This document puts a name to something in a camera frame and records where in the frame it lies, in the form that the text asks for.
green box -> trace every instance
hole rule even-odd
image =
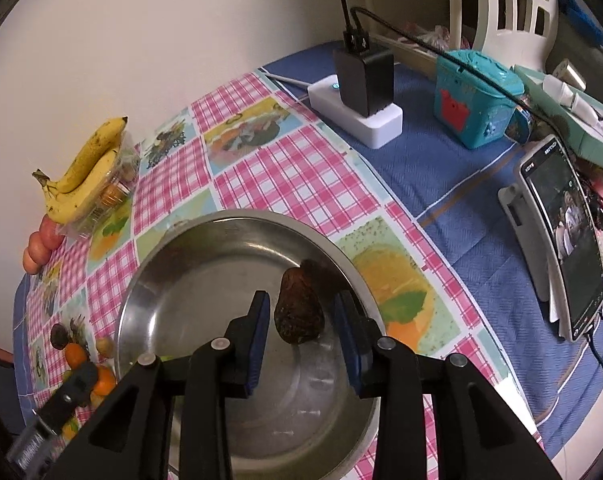
[[[596,137],[591,136],[588,131],[584,130],[581,124],[575,121],[572,114],[553,101],[553,99],[543,91],[541,83],[545,74],[518,65],[515,65],[515,73],[520,76],[521,81],[523,81],[523,86],[526,89],[526,93],[530,96],[533,103],[541,108],[549,118],[554,119],[553,122],[564,134],[564,140],[572,150],[574,150],[578,156],[603,168],[603,142]],[[603,104],[572,86],[570,89],[573,92],[578,93],[603,116]]]

phone screen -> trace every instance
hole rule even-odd
[[[603,301],[603,267],[577,176],[557,140],[535,153],[521,176],[542,211],[566,289],[571,332],[579,333]]]

teal plastic box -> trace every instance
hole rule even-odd
[[[523,81],[526,93],[530,96],[533,104],[541,108],[544,113],[552,119],[562,132],[564,140],[571,149],[581,158],[589,160],[603,168],[603,142],[590,135],[590,133],[588,133],[588,131],[585,130],[567,110],[553,101],[553,99],[543,91],[541,83],[543,82],[544,74],[518,65],[515,66],[515,72]],[[573,92],[577,92],[603,117],[603,104],[572,86],[570,89]]]
[[[517,74],[476,50],[453,50],[451,56],[470,64],[515,96],[523,94]],[[497,140],[515,110],[515,103],[467,70],[442,56],[437,59],[435,116],[453,130],[467,148]]]

banana stem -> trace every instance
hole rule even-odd
[[[48,184],[48,182],[50,181],[48,175],[45,174],[42,170],[34,171],[32,175],[37,179],[37,181],[42,187],[46,186],[46,184]]]

smartphone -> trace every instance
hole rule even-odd
[[[584,191],[554,135],[524,156],[517,173],[549,252],[559,334],[575,341],[603,303],[603,264]]]

